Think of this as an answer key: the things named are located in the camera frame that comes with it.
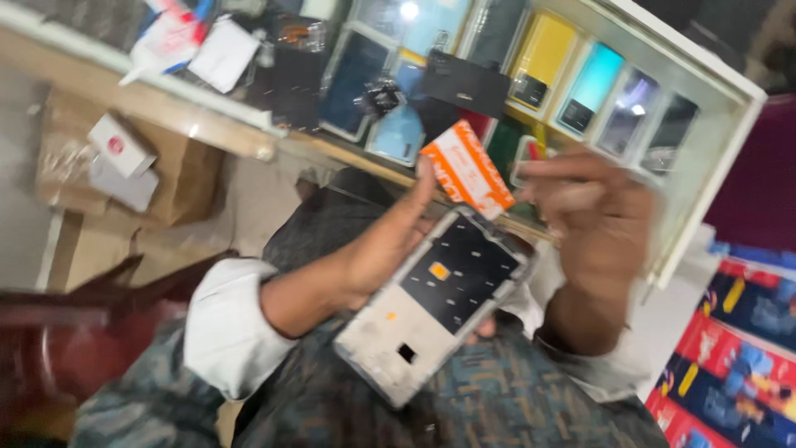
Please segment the red chair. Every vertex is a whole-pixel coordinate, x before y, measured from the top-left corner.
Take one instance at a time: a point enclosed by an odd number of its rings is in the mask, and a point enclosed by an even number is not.
[[[137,288],[129,257],[69,294],[0,292],[0,428],[51,400],[82,403],[119,378],[158,325],[184,316],[193,291],[227,251]]]

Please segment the black graphite sheet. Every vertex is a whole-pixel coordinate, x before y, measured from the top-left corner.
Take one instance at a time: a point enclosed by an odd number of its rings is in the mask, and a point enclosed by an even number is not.
[[[444,281],[429,270],[435,262],[450,271]],[[460,216],[434,241],[401,286],[455,335],[518,266],[511,254],[488,241],[475,224]]]

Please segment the orange sticker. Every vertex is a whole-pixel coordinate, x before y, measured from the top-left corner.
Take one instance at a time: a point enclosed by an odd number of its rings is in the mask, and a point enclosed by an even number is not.
[[[454,124],[420,154],[431,158],[453,202],[467,202],[488,219],[516,203],[467,120]]]
[[[445,281],[451,275],[451,271],[449,271],[442,263],[439,261],[434,261],[430,268],[428,268],[428,272],[430,272],[434,277]]]

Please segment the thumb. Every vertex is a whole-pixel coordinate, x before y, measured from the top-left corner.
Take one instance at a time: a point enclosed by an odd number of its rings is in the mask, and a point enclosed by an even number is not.
[[[431,159],[421,155],[417,159],[416,174],[417,181],[412,189],[401,197],[384,216],[391,222],[400,222],[407,227],[414,226],[434,198],[437,179],[434,176],[434,165],[431,163]]]

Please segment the brown paper bag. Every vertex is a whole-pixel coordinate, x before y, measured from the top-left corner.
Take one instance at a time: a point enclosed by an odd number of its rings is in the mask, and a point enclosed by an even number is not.
[[[171,227],[209,217],[224,153],[145,120],[125,124],[158,156],[152,169],[160,178],[149,209],[136,214],[88,184],[97,154],[88,132],[108,110],[81,96],[53,90],[47,100],[39,172],[39,197],[53,206],[94,216],[109,208],[150,228]]]

